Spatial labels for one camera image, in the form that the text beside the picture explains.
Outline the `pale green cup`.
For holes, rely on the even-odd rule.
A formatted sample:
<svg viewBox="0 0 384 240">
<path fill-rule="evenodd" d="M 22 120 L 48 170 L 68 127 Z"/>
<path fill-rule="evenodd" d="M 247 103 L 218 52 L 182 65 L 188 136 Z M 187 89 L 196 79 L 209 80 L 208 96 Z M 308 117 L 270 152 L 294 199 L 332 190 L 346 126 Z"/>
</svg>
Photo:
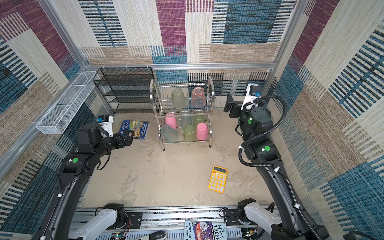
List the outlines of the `pale green cup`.
<svg viewBox="0 0 384 240">
<path fill-rule="evenodd" d="M 172 92 L 172 103 L 175 109 L 184 109 L 186 107 L 186 98 L 183 89 L 175 88 Z"/>
</svg>

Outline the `clear pink cup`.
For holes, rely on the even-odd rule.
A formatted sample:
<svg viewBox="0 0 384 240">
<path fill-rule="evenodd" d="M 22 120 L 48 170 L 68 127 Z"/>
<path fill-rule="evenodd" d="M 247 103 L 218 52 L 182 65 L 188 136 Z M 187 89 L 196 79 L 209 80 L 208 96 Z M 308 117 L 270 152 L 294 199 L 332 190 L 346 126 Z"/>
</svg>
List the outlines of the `clear pink cup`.
<svg viewBox="0 0 384 240">
<path fill-rule="evenodd" d="M 192 91 L 191 104 L 193 108 L 202 109 L 206 107 L 205 91 L 202 87 L 196 87 Z"/>
</svg>

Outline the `teal translucent cup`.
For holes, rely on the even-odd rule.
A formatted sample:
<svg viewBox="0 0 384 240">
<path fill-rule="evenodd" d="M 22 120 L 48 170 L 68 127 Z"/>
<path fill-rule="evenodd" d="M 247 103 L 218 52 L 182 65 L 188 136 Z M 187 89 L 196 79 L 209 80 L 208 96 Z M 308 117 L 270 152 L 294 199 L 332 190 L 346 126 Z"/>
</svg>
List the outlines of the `teal translucent cup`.
<svg viewBox="0 0 384 240">
<path fill-rule="evenodd" d="M 181 128 L 184 130 L 187 126 L 192 126 L 193 121 L 191 116 L 182 116 L 181 117 Z"/>
</svg>

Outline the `silver wire dish rack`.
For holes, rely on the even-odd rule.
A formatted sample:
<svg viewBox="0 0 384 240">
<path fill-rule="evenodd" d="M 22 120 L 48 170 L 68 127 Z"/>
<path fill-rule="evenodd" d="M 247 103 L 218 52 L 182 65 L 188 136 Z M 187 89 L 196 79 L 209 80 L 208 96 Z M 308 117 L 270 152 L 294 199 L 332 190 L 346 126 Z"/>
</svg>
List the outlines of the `silver wire dish rack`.
<svg viewBox="0 0 384 240">
<path fill-rule="evenodd" d="M 192 104 L 194 89 L 203 89 L 205 103 L 203 106 L 195 107 Z M 176 109 L 173 106 L 172 93 L 174 90 L 180 89 L 185 96 L 186 106 L 182 109 Z M 192 81 L 192 82 L 158 82 L 156 79 L 151 79 L 150 83 L 150 100 L 152 109 L 158 125 L 158 139 L 163 151 L 166 150 L 166 145 L 173 144 L 189 144 L 184 138 L 184 129 L 181 127 L 183 117 L 190 117 L 192 125 L 195 125 L 195 118 L 201 119 L 202 123 L 207 125 L 208 137 L 203 140 L 208 143 L 211 148 L 213 146 L 213 128 L 212 128 L 212 114 L 214 111 L 215 100 L 215 87 L 213 80 L 210 76 L 205 81 Z M 168 141 L 161 128 L 166 124 L 166 119 L 174 117 L 177 121 L 175 131 L 178 133 L 176 141 Z"/>
</svg>

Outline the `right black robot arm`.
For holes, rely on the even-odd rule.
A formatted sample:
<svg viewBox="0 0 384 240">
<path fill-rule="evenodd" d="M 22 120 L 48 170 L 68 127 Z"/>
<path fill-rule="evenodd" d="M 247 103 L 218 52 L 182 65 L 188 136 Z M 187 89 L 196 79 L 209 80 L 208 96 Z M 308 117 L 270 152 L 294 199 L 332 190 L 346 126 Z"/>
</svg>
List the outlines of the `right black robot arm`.
<svg viewBox="0 0 384 240">
<path fill-rule="evenodd" d="M 241 104 L 228 94 L 224 111 L 230 118 L 238 119 L 235 131 L 243 139 L 238 152 L 240 162 L 258 170 L 280 214 L 276 216 L 249 198 L 238 203 L 239 221 L 244 225 L 257 224 L 273 240 L 327 239 L 326 227 L 318 225 L 303 206 L 276 145 L 268 137 L 287 116 L 284 98 L 270 95 Z"/>
</svg>

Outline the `green translucent cup front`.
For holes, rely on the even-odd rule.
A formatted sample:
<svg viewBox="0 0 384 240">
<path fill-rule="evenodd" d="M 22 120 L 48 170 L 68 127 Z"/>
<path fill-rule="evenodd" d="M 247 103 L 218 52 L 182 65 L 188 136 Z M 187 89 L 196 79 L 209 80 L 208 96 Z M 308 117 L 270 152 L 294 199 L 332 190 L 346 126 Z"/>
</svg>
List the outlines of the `green translucent cup front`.
<svg viewBox="0 0 384 240">
<path fill-rule="evenodd" d="M 185 142 L 194 142 L 196 140 L 196 131 L 192 125 L 184 128 L 183 138 Z"/>
</svg>

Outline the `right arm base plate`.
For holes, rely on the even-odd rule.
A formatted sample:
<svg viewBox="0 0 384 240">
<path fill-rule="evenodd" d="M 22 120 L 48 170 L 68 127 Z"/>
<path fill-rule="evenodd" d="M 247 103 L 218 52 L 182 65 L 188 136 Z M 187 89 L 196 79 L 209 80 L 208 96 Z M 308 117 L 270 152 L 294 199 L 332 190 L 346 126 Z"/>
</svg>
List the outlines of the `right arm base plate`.
<svg viewBox="0 0 384 240">
<path fill-rule="evenodd" d="M 218 212 L 219 216 L 224 219 L 228 226 L 239 226 L 239 225 L 256 225 L 255 222 L 244 220 L 242 221 L 237 209 L 221 208 Z"/>
</svg>

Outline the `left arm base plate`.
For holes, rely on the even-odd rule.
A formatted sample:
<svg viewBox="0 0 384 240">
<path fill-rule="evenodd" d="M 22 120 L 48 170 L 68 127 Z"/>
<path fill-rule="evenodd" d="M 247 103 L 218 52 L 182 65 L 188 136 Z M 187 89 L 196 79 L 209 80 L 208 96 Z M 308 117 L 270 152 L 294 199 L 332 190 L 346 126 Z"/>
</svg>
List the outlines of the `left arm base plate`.
<svg viewBox="0 0 384 240">
<path fill-rule="evenodd" d="M 107 230 L 122 231 L 125 229 L 139 229 L 142 224 L 143 212 L 126 212 L 127 221 L 122 227 L 110 226 Z"/>
</svg>

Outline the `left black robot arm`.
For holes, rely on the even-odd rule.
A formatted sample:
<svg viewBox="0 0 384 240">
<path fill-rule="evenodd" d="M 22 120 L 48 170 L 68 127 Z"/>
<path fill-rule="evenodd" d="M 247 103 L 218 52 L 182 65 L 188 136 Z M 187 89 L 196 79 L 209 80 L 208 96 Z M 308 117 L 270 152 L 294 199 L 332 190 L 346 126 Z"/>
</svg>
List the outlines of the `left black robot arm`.
<svg viewBox="0 0 384 240">
<path fill-rule="evenodd" d="M 77 130 L 75 151 L 62 161 L 55 190 L 46 215 L 33 236 L 34 240 L 95 240 L 109 227 L 121 229 L 128 225 L 122 204 L 107 204 L 98 215 L 70 233 L 70 225 L 83 190 L 95 170 L 101 170 L 101 158 L 115 149 L 130 146 L 134 132 L 124 130 L 110 135 L 99 124 L 88 124 Z"/>
</svg>

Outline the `green translucent cup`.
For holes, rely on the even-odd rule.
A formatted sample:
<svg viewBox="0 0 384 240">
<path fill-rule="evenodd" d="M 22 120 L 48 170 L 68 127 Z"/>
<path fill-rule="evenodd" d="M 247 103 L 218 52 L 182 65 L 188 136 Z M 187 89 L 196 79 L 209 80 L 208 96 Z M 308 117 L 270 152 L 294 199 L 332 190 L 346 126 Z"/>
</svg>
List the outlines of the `green translucent cup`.
<svg viewBox="0 0 384 240">
<path fill-rule="evenodd" d="M 184 128 L 183 138 L 185 142 L 194 142 L 196 140 L 196 131 L 192 125 Z"/>
<path fill-rule="evenodd" d="M 206 123 L 206 117 L 205 115 L 197 115 L 197 116 L 194 116 L 194 119 L 193 119 L 193 124 L 194 124 L 194 128 L 196 129 L 198 124 L 200 123 Z"/>
</svg>

